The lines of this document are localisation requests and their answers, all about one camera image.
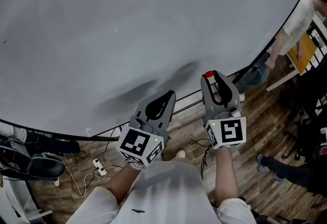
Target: jeans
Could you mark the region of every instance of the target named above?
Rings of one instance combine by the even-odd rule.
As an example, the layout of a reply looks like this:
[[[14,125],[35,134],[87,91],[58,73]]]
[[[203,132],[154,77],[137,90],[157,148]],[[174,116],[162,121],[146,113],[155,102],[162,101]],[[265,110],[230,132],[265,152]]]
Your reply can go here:
[[[307,188],[311,178],[311,168],[304,166],[295,167],[286,165],[278,160],[263,157],[261,164],[274,171],[279,177],[286,178],[289,182]]]
[[[265,63],[269,57],[270,54],[265,52],[254,64],[252,69],[236,84],[236,87],[240,93],[245,93],[250,87],[261,85],[267,80],[270,69],[265,65]]]

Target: white cable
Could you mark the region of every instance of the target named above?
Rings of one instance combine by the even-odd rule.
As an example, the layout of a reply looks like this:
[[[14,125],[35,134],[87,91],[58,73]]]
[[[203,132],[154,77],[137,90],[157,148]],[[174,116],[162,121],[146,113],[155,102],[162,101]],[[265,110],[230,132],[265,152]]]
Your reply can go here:
[[[100,176],[98,176],[96,174],[93,174],[93,173],[86,174],[85,177],[84,177],[84,186],[85,186],[85,188],[84,188],[84,197],[83,197],[84,199],[86,199],[86,182],[85,182],[85,180],[86,180],[87,175],[94,175],[94,176],[97,176],[98,178],[101,178],[102,180],[104,180],[107,177],[107,175],[105,175],[104,177],[100,177]]]
[[[83,198],[84,200],[86,200],[86,199],[84,198],[82,192],[80,191],[80,188],[78,187],[78,184],[77,184],[76,180],[74,179],[74,176],[73,176],[71,170],[68,169],[68,167],[67,167],[67,165],[65,164],[65,162],[63,161],[62,157],[60,157],[60,158],[61,158],[63,164],[65,165],[66,169],[70,172],[70,174],[71,174],[71,176],[72,176],[72,179],[73,179],[73,181],[75,182],[75,184],[76,184],[76,186],[77,186],[78,192],[80,193],[80,195],[82,196],[82,198]]]

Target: power strip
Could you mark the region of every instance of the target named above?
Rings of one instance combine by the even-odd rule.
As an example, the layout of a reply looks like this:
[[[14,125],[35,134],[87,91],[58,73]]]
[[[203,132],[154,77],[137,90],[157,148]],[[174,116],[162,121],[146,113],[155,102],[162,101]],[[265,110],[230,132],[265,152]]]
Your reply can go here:
[[[101,176],[105,176],[107,174],[107,171],[102,167],[102,164],[98,159],[93,160],[93,164],[96,168],[99,168],[98,172]]]

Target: sneaker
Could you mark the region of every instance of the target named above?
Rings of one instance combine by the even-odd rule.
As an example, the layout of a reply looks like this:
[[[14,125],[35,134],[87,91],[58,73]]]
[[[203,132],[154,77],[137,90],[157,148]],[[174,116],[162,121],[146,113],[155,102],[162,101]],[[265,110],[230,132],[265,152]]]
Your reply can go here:
[[[186,152],[183,149],[180,149],[176,154],[176,158],[185,158],[185,157],[186,157]]]
[[[59,178],[57,178],[57,180],[53,181],[53,182],[54,182],[56,187],[59,187],[59,185],[60,185],[60,179]]]
[[[262,172],[262,173],[269,171],[268,167],[262,165],[263,158],[264,158],[264,156],[261,153],[256,157],[256,162],[258,163],[258,171]]]
[[[280,177],[277,175],[277,173],[274,173],[274,180],[277,180],[279,183],[284,183],[286,181],[286,178]]]
[[[245,93],[240,93],[240,102],[245,101]]]

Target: white sneaker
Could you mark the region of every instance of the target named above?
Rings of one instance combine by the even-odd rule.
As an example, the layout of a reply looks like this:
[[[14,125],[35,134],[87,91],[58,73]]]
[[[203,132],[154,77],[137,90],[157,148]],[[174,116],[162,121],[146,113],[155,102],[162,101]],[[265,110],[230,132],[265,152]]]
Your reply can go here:
[[[240,93],[240,102],[245,101],[245,93]]]
[[[56,187],[59,187],[59,185],[60,185],[60,179],[59,178],[57,178],[57,180],[53,181],[53,182],[54,182]]]
[[[177,152],[175,158],[185,158],[185,157],[186,157],[186,152],[185,152],[185,150],[180,149],[180,150]]]

